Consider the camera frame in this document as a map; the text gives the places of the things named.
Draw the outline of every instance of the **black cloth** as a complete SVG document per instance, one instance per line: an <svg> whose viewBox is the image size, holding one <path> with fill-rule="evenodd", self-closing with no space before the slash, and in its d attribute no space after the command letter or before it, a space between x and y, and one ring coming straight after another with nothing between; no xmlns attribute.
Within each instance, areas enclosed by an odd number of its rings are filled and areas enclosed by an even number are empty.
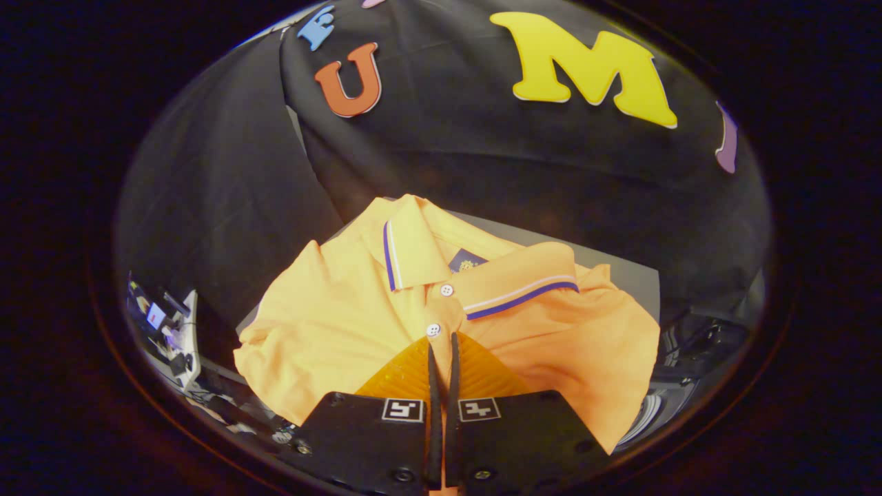
<svg viewBox="0 0 882 496"><path fill-rule="evenodd" d="M559 68L568 102L514 96L518 50L490 14L544 15L588 47L601 30L627 36L578 6L331 4L334 30L318 50L296 37L307 16L234 50L172 104L131 172L138 199L124 199L120 217L124 263L196 284L237 322L307 241L324 241L374 197L410 192L659 270L662 320L744 297L771 232L757 158L740 132L735 174L716 163L716 98L679 64L647 46L678 117L670 130L619 111L618 79L599 106ZM379 46L382 95L370 112L340 118L315 73L341 61L343 87L358 95L347 55L368 42ZM169 182L159 195L147 187ZM160 232L183 238L159 247Z"/></svg>

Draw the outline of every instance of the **screw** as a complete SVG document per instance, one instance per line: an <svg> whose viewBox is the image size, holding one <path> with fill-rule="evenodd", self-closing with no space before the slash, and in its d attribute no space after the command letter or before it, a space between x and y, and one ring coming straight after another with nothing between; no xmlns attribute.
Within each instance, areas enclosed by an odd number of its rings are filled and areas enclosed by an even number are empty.
<svg viewBox="0 0 882 496"><path fill-rule="evenodd" d="M303 441L297 441L297 452L301 455L312 455L312 448Z"/></svg>
<svg viewBox="0 0 882 496"><path fill-rule="evenodd" d="M333 406L333 407L343 403L344 401L346 401L346 396L344 396L340 393L334 393L331 396L331 406Z"/></svg>
<svg viewBox="0 0 882 496"><path fill-rule="evenodd" d="M398 469L392 474L392 477L398 482L410 482L414 480L414 474L407 469Z"/></svg>

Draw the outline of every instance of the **polo shirt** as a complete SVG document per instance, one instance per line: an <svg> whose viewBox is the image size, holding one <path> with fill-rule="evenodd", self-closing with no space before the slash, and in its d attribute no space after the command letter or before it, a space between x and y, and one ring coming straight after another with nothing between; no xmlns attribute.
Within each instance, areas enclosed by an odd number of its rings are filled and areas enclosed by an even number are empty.
<svg viewBox="0 0 882 496"><path fill-rule="evenodd" d="M576 265L560 243L505 241L406 194L374 199L336 238L309 242L266 291L235 364L300 425L324 394L358 392L427 344L446 387L454 332L472 357L461 354L464 370L478 362L502 378L463 387L461 398L556 389L607 453L637 416L659 340L609 266ZM407 397L428 398L423 387L407 392L406 374L398 382Z"/></svg>

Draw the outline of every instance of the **white table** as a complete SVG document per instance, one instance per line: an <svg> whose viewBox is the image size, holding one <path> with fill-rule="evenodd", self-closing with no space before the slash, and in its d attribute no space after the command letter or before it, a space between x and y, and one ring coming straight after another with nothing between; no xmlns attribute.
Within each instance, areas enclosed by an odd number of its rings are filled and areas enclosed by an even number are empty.
<svg viewBox="0 0 882 496"><path fill-rule="evenodd" d="M186 393L193 385L199 375L199 353L196 344L196 290L190 292L183 300L183 305L190 309L190 315L184 316L180 312L175 312L172 317L174 322L178 323L178 330L172 330L176 334L176 342L181 344L182 349L172 347L168 354L168 359L173 360L178 355L190 355L193 357L192 369L184 369L181 375L176 376L181 381L181 391Z"/></svg>

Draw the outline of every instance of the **yellow letter m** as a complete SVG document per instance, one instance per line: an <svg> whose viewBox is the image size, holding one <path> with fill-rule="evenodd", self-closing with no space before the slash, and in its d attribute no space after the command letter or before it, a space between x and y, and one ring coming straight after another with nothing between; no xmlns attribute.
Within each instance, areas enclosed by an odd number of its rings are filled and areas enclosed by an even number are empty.
<svg viewBox="0 0 882 496"><path fill-rule="evenodd" d="M521 100L570 100L570 88L557 81L557 62L588 103L600 105L619 75L622 93L613 98L619 110L676 128L676 115L668 107L653 54L634 41L600 31L590 49L554 21L526 12L499 12L490 16L490 22L508 28L518 47L524 79L513 89Z"/></svg>

